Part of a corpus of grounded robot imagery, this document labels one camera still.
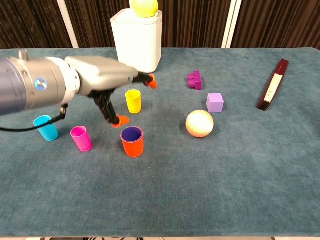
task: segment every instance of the blue cup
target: blue cup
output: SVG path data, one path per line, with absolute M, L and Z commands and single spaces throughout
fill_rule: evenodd
M 51 117 L 48 115 L 39 116 L 34 120 L 33 125 L 37 127 L 47 123 L 50 120 L 51 120 Z M 40 127 L 38 128 L 38 131 L 41 133 L 42 137 L 49 142 L 56 140 L 59 135 L 56 125 L 54 123 L 49 124 L 47 126 Z

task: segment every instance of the orange cup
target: orange cup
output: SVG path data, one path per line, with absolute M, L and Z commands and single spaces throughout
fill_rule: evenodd
M 129 157 L 139 157 L 144 152 L 144 132 L 140 127 L 129 126 L 120 136 L 125 154 Z

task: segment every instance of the dark curtain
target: dark curtain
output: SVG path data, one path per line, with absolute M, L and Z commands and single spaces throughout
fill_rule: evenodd
M 162 46 L 220 48 L 231 0 L 158 0 Z M 65 0 L 80 48 L 114 47 L 110 19 L 129 0 Z
M 242 0 L 231 47 L 320 50 L 320 0 Z
M 0 48 L 72 48 L 57 0 L 0 0 Z

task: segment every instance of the foam ball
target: foam ball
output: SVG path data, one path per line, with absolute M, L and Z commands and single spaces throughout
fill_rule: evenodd
M 186 118 L 185 126 L 192 136 L 204 138 L 214 129 L 214 118 L 207 111 L 195 110 Z
M 140 18 L 151 18 L 156 15 L 159 4 L 157 0 L 132 0 L 132 8 Z

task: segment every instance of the purple block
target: purple block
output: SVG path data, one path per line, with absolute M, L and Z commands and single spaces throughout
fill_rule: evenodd
M 224 108 L 224 99 L 221 93 L 209 93 L 206 99 L 206 106 L 209 113 L 221 113 Z
M 202 78 L 200 71 L 196 70 L 193 73 L 188 74 L 189 88 L 195 90 L 202 90 Z

